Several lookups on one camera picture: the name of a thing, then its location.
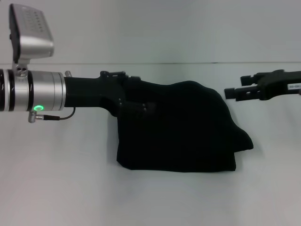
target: black cloth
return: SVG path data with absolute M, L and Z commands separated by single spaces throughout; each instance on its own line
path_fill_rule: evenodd
M 236 169 L 234 153 L 253 149 L 222 97 L 197 82 L 158 85 L 127 81 L 129 101 L 156 103 L 144 117 L 118 116 L 117 161 L 131 170 L 218 172 Z

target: black cable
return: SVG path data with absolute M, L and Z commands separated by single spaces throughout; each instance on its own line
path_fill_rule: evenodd
M 71 115 L 67 116 L 67 117 L 64 117 L 64 118 L 61 118 L 59 116 L 54 116 L 54 115 L 47 115 L 45 114 L 44 115 L 44 119 L 45 121 L 60 121 L 60 120 L 66 120 L 66 119 L 69 119 L 71 118 L 75 113 L 75 107 L 73 108 L 73 112 L 71 113 Z
M 61 117 L 60 117 L 60 120 L 66 120 L 66 119 L 69 119 L 69 118 L 71 118 L 71 117 L 74 115 L 74 113 L 75 113 L 75 107 L 73 108 L 73 112 L 71 113 L 71 115 L 69 115 L 69 116 L 67 116 L 67 117 L 64 117 L 64 118 L 61 118 Z

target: white wall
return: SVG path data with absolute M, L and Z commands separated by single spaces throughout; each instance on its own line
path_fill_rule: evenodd
M 0 3 L 3 68 L 11 67 L 9 2 Z M 194 80 L 222 96 L 243 75 L 301 70 L 301 63 L 235 64 L 300 61 L 297 1 L 15 2 L 44 10 L 56 40 L 55 56 L 32 70 L 75 77 L 124 70 L 159 84 Z M 137 64 L 216 61 L 228 63 Z M 0 225 L 299 226 L 300 97 L 226 103 L 255 147 L 236 153 L 237 171 L 222 173 L 122 168 L 117 121 L 104 109 L 35 124 L 27 113 L 1 113 Z
M 0 3 L 0 62 L 11 62 L 11 2 L 46 14 L 55 56 L 36 62 L 299 62 L 301 58 L 298 0 L 6 0 Z

